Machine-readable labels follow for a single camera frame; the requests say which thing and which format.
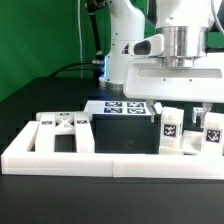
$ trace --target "black cable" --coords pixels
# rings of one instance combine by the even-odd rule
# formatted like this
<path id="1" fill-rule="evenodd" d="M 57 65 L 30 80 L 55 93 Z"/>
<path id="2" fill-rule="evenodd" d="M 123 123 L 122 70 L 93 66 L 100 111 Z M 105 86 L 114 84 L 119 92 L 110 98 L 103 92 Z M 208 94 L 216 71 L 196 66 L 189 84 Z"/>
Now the black cable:
<path id="1" fill-rule="evenodd" d="M 98 27 L 97 27 L 97 23 L 96 23 L 96 16 L 95 16 L 95 14 L 90 14 L 89 17 L 90 17 L 90 21 L 92 24 L 96 53 L 97 53 L 97 55 L 102 54 L 100 37 L 99 37 Z"/>
<path id="2" fill-rule="evenodd" d="M 148 1 L 148 15 L 146 16 L 150 24 L 155 28 L 157 22 L 157 5 L 156 0 Z"/>
<path id="3" fill-rule="evenodd" d="M 205 49 L 206 53 L 224 53 L 224 47 L 222 46 L 208 46 Z"/>
<path id="4" fill-rule="evenodd" d="M 74 66 L 80 66 L 80 65 L 91 65 L 91 64 L 92 64 L 92 62 L 78 62 L 78 63 L 72 63 L 69 65 L 65 65 L 65 66 L 59 68 L 58 70 L 56 70 L 55 72 L 51 73 L 49 75 L 49 77 L 54 78 L 58 73 L 60 73 L 62 70 L 67 69 L 67 68 L 71 68 Z"/>
<path id="5" fill-rule="evenodd" d="M 72 72 L 72 71 L 98 71 L 98 69 L 93 68 L 78 68 L 78 69 L 63 69 L 61 72 Z"/>

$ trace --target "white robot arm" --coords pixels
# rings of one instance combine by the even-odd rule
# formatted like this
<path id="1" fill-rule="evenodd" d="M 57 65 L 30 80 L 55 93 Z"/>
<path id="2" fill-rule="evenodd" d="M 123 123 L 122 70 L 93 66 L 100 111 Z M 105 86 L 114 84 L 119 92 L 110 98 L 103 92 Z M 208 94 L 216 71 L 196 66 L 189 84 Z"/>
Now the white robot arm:
<path id="1" fill-rule="evenodd" d="M 221 3 L 216 1 L 217 9 Z M 214 21 L 211 1 L 156 0 L 156 4 L 155 28 L 164 37 L 164 50 L 157 57 L 128 63 L 125 95 L 150 100 L 224 102 L 224 54 L 206 55 L 207 34 Z"/>
<path id="2" fill-rule="evenodd" d="M 132 59 L 129 45 L 144 39 L 145 16 L 130 0 L 106 0 L 111 17 L 111 49 L 105 57 L 100 86 L 122 90 L 124 70 Z"/>

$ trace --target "black tabletop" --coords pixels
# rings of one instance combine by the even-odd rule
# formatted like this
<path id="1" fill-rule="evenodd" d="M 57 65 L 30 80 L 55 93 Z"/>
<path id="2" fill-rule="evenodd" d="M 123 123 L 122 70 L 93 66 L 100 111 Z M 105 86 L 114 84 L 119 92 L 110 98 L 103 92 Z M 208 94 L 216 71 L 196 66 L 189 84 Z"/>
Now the black tabletop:
<path id="1" fill-rule="evenodd" d="M 31 81 L 0 103 L 0 154 L 37 112 L 83 110 L 88 99 L 127 100 L 93 79 Z M 223 192 L 219 180 L 1 175 L 0 223 L 223 223 Z"/>

